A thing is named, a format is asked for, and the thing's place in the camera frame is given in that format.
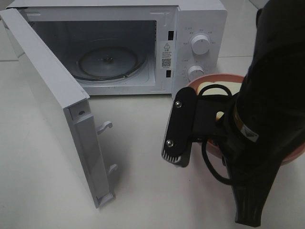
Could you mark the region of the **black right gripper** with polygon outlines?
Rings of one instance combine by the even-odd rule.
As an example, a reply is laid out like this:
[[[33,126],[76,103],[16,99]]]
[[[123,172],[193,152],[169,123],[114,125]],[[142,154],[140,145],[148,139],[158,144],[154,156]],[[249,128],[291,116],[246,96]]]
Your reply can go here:
[[[234,122],[235,101],[229,102],[224,117],[218,122],[226,135],[219,142],[219,148],[224,156],[224,163],[231,179],[232,191],[235,199],[235,222],[247,226],[261,225],[261,211],[252,197],[251,181],[253,175],[241,161],[241,154],[245,150],[245,142]]]

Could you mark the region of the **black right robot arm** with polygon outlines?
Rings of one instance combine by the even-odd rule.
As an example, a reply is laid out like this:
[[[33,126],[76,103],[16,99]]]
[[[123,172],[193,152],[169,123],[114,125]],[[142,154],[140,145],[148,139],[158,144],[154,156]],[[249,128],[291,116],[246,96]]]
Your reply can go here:
[[[252,63],[224,114],[235,221],[258,227],[282,161],[305,141],[305,3],[270,0],[258,12]]]

